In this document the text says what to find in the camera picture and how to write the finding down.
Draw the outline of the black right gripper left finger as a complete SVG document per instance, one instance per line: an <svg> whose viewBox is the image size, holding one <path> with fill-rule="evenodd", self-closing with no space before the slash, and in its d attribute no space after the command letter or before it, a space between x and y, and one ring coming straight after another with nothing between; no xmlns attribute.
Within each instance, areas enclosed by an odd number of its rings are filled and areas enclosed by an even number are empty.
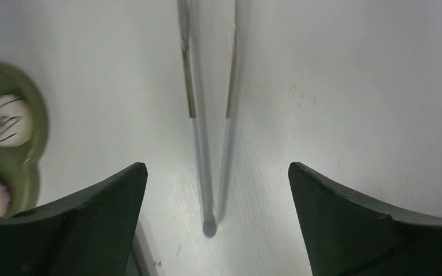
<svg viewBox="0 0 442 276"><path fill-rule="evenodd" d="M0 275L123 275L143 202L147 167L0 218Z"/></svg>

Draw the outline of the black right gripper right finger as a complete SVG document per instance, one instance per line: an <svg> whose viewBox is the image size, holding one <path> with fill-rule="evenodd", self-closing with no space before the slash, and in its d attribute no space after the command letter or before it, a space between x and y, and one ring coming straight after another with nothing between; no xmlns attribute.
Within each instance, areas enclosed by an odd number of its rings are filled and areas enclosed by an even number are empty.
<svg viewBox="0 0 442 276"><path fill-rule="evenodd" d="M442 217L377 200L300 162L288 178L313 275L442 275Z"/></svg>

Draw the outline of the steel tongs white handle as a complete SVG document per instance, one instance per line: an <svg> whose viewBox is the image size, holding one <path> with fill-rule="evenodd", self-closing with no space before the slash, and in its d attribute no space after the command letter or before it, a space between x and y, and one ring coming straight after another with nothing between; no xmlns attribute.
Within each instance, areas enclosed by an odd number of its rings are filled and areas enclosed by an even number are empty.
<svg viewBox="0 0 442 276"><path fill-rule="evenodd" d="M227 91L227 103L224 117L223 144L220 157L218 197L214 197L212 179L210 148L208 144L208 132L202 120L199 119L198 108L202 105L196 103L195 69L192 68L193 57L190 50L191 42L191 16L189 1L177 1L177 16L180 33L180 49L182 56L182 69L184 74L186 98L188 105L189 121L192 124L193 143L196 155L196 168L199 182L200 206L202 214L202 231L206 238L213 238L222 221L229 177L231 173L231 153L234 143L235 104L237 101L237 77L238 77L238 51L239 51L239 1L234 1L233 13L233 40L231 42L231 63Z"/></svg>

